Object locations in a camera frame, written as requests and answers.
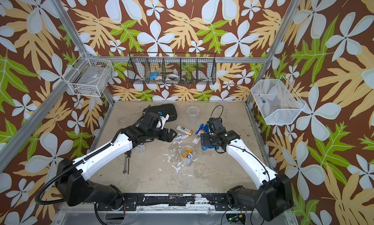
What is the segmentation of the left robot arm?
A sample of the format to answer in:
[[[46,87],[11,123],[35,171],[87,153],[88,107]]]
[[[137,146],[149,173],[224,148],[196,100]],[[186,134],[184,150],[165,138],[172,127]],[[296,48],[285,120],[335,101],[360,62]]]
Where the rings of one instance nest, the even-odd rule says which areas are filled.
[[[177,112],[174,110],[154,111],[153,107],[149,107],[134,124],[119,129],[105,145],[74,161],[62,160],[57,175],[39,190],[35,202],[38,205],[66,202],[69,206],[96,203],[120,209],[123,193],[114,185],[94,183],[90,178],[103,166],[139,145],[155,140],[172,142],[177,133],[164,125],[176,119]]]

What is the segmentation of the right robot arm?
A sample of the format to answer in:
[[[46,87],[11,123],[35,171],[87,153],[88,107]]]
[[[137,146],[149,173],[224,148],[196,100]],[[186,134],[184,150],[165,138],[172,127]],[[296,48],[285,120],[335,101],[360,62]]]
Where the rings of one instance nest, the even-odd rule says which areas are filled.
[[[221,148],[221,153],[233,157],[256,186],[255,190],[243,186],[228,190],[227,201],[231,208],[257,210],[265,221],[270,222],[294,206],[289,177],[266,166],[235,131],[225,129],[220,117],[210,118],[207,125],[209,132],[201,135],[201,145]]]

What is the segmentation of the toothpaste tube top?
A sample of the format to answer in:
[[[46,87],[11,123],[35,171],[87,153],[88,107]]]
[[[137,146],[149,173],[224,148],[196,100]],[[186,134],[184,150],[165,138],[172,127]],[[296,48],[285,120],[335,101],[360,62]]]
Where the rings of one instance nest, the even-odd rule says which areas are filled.
[[[186,139],[187,137],[189,137],[188,134],[179,134],[175,137],[175,140]]]

